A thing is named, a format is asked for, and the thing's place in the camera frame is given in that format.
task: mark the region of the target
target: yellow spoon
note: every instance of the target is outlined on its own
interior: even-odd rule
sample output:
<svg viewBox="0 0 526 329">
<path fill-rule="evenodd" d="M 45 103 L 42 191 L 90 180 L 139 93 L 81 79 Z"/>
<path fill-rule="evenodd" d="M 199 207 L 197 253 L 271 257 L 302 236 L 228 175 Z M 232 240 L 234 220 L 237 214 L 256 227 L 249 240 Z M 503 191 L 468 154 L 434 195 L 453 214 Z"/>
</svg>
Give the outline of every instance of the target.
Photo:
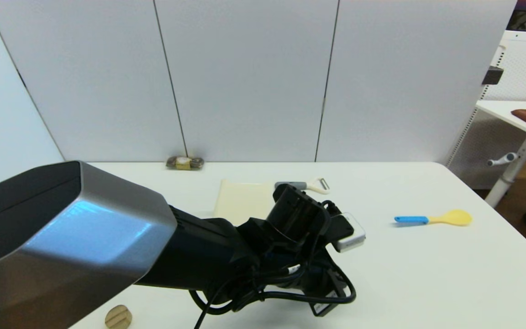
<svg viewBox="0 0 526 329">
<path fill-rule="evenodd" d="M 466 226 L 472 222 L 472 216 L 464 210 L 451 210 L 439 217 L 426 216 L 398 216 L 395 221 L 399 223 L 448 223 L 451 225 Z"/>
</svg>

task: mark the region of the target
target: white desk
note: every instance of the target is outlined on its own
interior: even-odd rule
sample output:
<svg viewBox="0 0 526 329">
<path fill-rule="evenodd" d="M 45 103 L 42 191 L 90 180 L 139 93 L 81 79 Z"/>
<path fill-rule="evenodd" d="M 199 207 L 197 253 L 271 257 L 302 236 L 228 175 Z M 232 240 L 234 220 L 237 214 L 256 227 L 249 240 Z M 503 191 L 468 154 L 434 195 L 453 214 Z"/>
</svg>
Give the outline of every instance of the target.
<svg viewBox="0 0 526 329">
<path fill-rule="evenodd" d="M 525 109 L 526 102 L 515 102 L 515 101 L 478 101 L 476 106 L 482 111 L 493 115 L 496 118 L 505 121 L 506 123 L 513 125 L 520 130 L 526 132 L 526 122 L 515 117 L 511 114 L 512 110 Z M 526 139 L 522 143 L 521 147 L 517 151 L 519 159 L 512 162 L 507 166 L 505 172 L 498 181 L 494 184 L 492 190 L 490 190 L 486 197 L 486 202 L 492 207 L 496 207 L 499 201 L 503 198 L 505 193 L 509 190 L 509 187 L 514 183 L 518 172 L 522 169 L 526 162 Z"/>
<path fill-rule="evenodd" d="M 257 302 L 238 313 L 206 316 L 203 329 L 526 328 L 526 240 L 445 167 L 436 163 L 206 163 L 202 171 L 161 163 L 94 163 L 162 193 L 170 204 L 209 215 L 220 180 L 307 181 L 323 176 L 328 195 L 367 231 L 364 245 L 330 248 L 358 297 L 315 318 L 288 300 Z M 324 196 L 309 192 L 317 200 Z M 437 215 L 454 208 L 469 227 L 395 227 L 395 215 Z M 131 329 L 190 329 L 200 310 L 184 290 L 132 286 L 75 329 L 102 329 L 109 309 L 125 304 Z"/>
</svg>

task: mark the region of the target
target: silver metal housing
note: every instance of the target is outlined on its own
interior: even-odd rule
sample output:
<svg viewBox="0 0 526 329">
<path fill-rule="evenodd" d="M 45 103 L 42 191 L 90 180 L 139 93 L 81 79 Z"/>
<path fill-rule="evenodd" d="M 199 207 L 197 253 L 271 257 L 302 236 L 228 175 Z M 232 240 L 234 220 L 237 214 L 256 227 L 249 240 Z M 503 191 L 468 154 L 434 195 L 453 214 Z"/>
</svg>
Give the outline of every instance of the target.
<svg viewBox="0 0 526 329">
<path fill-rule="evenodd" d="M 143 277 L 176 229 L 161 194 L 79 165 L 78 196 L 0 258 L 0 329 L 73 325 Z"/>
</svg>

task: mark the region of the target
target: round wooden piece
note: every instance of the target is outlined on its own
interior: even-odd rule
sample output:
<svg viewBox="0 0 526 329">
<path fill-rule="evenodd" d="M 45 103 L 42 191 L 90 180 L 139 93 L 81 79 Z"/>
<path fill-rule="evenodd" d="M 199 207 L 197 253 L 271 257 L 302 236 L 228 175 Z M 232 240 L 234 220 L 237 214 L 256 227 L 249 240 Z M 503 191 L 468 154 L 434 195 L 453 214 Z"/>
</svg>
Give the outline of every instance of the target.
<svg viewBox="0 0 526 329">
<path fill-rule="evenodd" d="M 133 314 L 125 305 L 112 308 L 105 317 L 105 324 L 110 329 L 127 329 L 133 320 Z"/>
</svg>

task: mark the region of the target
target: desk leg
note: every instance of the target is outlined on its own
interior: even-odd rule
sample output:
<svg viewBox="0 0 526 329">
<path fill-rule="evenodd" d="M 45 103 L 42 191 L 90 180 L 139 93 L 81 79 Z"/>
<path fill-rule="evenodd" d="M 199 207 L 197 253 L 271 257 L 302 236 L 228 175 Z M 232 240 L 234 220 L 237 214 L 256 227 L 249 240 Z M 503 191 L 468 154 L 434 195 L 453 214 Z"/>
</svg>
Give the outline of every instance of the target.
<svg viewBox="0 0 526 329">
<path fill-rule="evenodd" d="M 486 197 L 485 201 L 487 204 L 490 204 L 492 208 L 495 208 L 499 201 L 503 198 L 505 193 L 509 190 L 509 187 L 514 183 L 515 178 L 517 178 L 518 172 L 522 169 L 526 162 L 526 138 L 522 142 L 521 147 L 517 151 L 519 159 L 515 162 L 511 162 L 503 175 L 499 177 L 499 180 L 496 181 L 492 190 Z"/>
</svg>

